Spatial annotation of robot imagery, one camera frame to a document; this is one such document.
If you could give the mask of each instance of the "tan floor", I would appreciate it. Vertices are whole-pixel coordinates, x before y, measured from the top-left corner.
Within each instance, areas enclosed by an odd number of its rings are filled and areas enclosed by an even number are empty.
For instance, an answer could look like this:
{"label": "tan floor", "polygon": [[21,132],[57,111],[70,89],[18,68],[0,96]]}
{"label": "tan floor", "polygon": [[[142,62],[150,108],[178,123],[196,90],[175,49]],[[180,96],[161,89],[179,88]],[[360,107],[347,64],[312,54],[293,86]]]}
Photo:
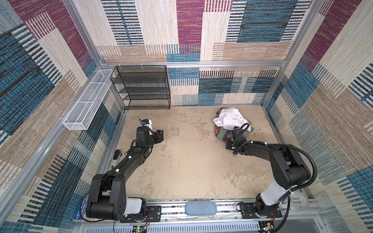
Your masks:
{"label": "tan floor", "polygon": [[[236,106],[255,128],[248,139],[276,143],[260,106]],[[213,133],[220,106],[131,110],[118,149],[127,151],[136,138],[139,118],[164,130],[164,141],[126,183],[127,196],[148,199],[254,198],[273,180],[268,161],[225,149]]]}

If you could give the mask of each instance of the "wire mesh basket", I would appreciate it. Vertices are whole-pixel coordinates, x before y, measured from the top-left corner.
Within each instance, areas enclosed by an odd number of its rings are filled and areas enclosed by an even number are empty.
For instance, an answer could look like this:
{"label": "wire mesh basket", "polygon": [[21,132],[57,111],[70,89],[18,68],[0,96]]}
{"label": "wire mesh basket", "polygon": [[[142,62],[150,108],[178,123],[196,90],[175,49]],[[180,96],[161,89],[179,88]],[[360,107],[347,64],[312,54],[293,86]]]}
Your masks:
{"label": "wire mesh basket", "polygon": [[170,109],[166,66],[116,66],[111,80],[127,110]]}
{"label": "wire mesh basket", "polygon": [[69,130],[87,130],[95,116],[102,100],[111,85],[110,78],[115,76],[113,70],[99,70],[67,115],[63,124]]}

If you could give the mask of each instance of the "black mounting plate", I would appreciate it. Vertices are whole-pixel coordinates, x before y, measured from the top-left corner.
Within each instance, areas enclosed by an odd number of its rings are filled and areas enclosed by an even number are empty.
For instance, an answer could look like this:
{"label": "black mounting plate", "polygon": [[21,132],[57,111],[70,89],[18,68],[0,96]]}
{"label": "black mounting plate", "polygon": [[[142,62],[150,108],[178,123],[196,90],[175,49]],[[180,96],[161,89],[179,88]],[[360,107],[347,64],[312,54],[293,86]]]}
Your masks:
{"label": "black mounting plate", "polygon": [[[161,221],[161,210],[162,206],[160,205],[152,205],[152,206],[147,206],[146,211],[147,213],[151,214],[151,223],[154,222],[160,222]],[[123,216],[122,219],[120,220],[121,223],[137,223],[134,220],[134,214],[129,214],[127,217]],[[149,215],[147,214],[146,218],[141,222],[141,223],[146,223],[149,219]]]}
{"label": "black mounting plate", "polygon": [[[239,209],[242,210],[241,215],[242,215],[243,219],[259,218],[255,214],[254,204],[255,204],[254,202],[249,202],[249,203],[240,202],[240,203],[238,203]],[[278,209],[278,205],[276,205],[276,208],[273,210],[273,212],[274,212],[274,214],[276,214],[276,218],[281,218],[282,217],[281,211],[277,210],[277,209]]]}

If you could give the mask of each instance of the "black wire rack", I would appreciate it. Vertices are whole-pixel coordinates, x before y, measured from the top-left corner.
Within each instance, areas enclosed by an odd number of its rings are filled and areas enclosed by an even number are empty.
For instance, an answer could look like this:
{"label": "black wire rack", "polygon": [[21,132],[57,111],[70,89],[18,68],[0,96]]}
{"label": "black wire rack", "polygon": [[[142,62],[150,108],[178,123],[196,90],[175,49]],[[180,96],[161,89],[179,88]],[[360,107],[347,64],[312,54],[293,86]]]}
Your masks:
{"label": "black wire rack", "polygon": [[127,110],[170,109],[166,66],[116,66],[111,80]]}

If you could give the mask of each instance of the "pile of clothes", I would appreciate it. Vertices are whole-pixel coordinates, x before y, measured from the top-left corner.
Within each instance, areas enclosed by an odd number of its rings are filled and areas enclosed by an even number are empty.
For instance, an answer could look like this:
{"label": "pile of clothes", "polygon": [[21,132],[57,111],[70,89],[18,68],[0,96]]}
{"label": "pile of clothes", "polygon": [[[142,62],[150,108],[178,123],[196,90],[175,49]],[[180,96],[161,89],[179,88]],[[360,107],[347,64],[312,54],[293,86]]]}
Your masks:
{"label": "pile of clothes", "polygon": [[237,108],[221,108],[216,114],[218,116],[214,119],[215,136],[225,143],[231,140],[230,131],[235,128],[240,128],[245,123],[250,124],[247,131],[244,132],[245,137],[254,130],[251,126],[251,122],[244,118]]}

